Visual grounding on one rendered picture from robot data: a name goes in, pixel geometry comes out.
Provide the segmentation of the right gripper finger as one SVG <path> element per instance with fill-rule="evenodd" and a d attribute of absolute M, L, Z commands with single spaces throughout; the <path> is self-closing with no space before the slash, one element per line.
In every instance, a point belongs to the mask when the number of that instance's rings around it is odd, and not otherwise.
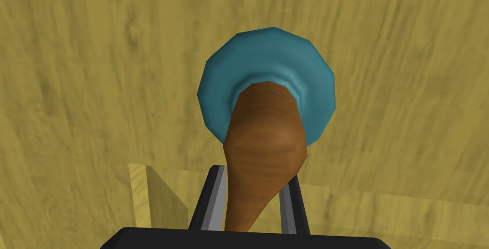
<path fill-rule="evenodd" d="M 205 179 L 188 229 L 222 230 L 226 195 L 226 168 L 224 165 L 213 165 Z"/>

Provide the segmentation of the yellow wooden door leaf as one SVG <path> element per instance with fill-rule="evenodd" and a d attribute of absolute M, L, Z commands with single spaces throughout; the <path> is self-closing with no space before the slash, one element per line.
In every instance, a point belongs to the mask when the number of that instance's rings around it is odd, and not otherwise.
<path fill-rule="evenodd" d="M 309 39 L 337 108 L 299 173 L 311 232 L 489 249 L 489 0 L 0 0 L 0 235 L 99 249 L 128 165 L 192 212 L 225 162 L 196 91 L 238 32 Z"/>

